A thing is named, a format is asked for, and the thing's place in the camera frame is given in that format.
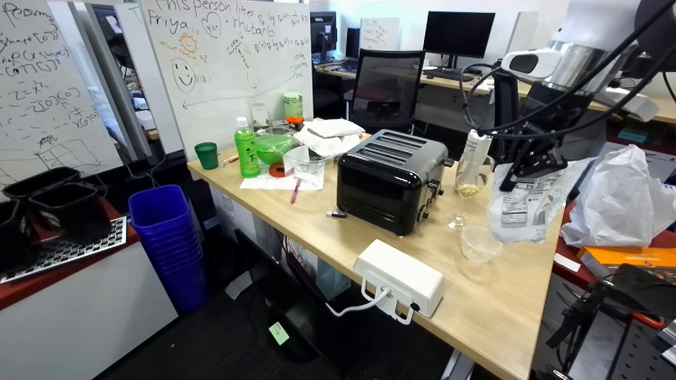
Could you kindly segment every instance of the lid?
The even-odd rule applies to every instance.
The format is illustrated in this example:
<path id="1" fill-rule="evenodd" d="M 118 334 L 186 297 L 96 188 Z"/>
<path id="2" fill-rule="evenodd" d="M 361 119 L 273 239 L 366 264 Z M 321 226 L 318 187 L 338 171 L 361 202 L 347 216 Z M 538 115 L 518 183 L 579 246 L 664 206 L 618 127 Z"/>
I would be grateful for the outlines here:
<path id="1" fill-rule="evenodd" d="M 236 116 L 236 120 L 234 120 L 234 122 L 236 122 L 236 127 L 239 127 L 239 130 L 249 127 L 249 122 L 248 122 L 248 119 L 246 119 L 246 116 Z"/>

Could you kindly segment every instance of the blue recycling bin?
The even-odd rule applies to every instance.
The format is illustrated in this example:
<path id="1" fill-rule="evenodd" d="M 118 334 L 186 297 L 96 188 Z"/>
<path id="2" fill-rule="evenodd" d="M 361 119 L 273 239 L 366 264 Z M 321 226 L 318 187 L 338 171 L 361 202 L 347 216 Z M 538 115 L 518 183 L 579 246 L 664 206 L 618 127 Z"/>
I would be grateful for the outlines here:
<path id="1" fill-rule="evenodd" d="M 208 301 L 203 252 L 179 187 L 159 187 L 130 199 L 132 226 L 178 313 Z"/>

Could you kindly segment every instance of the white bag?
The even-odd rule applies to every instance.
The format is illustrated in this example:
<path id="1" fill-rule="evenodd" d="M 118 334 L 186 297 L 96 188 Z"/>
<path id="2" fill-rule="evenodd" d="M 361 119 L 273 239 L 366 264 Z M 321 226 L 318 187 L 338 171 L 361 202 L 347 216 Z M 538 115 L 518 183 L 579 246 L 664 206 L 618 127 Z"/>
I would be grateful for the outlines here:
<path id="1" fill-rule="evenodd" d="M 673 220 L 676 188 L 650 178 L 644 153 L 626 145 L 592 167 L 563 237 L 574 247 L 647 247 Z"/>

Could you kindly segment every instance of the office chair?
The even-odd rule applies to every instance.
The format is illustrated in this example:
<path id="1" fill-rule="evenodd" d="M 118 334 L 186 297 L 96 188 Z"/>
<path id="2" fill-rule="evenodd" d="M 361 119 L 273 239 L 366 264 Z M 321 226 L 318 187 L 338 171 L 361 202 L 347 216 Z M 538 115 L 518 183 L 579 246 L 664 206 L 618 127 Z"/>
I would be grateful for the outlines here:
<path id="1" fill-rule="evenodd" d="M 359 51 L 347 119 L 367 133 L 413 132 L 425 51 Z"/>

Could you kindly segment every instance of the electrical outlet box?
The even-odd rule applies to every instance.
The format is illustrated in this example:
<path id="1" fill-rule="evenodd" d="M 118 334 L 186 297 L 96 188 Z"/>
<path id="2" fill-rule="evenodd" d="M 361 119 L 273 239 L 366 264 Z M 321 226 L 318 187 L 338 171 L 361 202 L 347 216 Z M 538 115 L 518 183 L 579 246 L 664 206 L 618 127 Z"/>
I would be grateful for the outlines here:
<path id="1" fill-rule="evenodd" d="M 391 301 L 378 303 L 378 308 L 396 320 L 398 305 L 406 306 L 409 313 L 417 310 L 431 316 L 443 295 L 443 277 L 439 271 L 434 271 L 383 241 L 374 241 L 361 252 L 356 271 L 366 284 L 376 288 L 376 294 L 384 288 L 388 289 Z"/>

